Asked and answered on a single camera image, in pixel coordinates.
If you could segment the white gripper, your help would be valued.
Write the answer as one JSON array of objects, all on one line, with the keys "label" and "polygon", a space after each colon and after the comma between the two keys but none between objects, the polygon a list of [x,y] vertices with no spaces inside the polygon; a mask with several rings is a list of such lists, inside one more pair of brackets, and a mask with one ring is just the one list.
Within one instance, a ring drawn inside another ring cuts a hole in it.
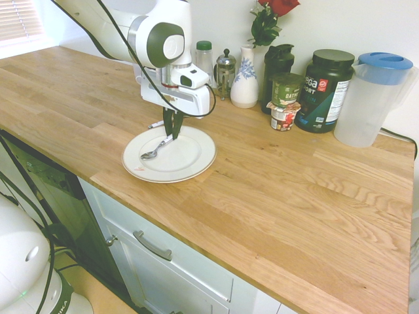
[{"label": "white gripper", "polygon": [[209,75],[196,66],[161,69],[145,68],[140,73],[141,96],[163,108],[166,135],[177,139],[183,124],[183,111],[189,116],[202,116],[210,111]]}]

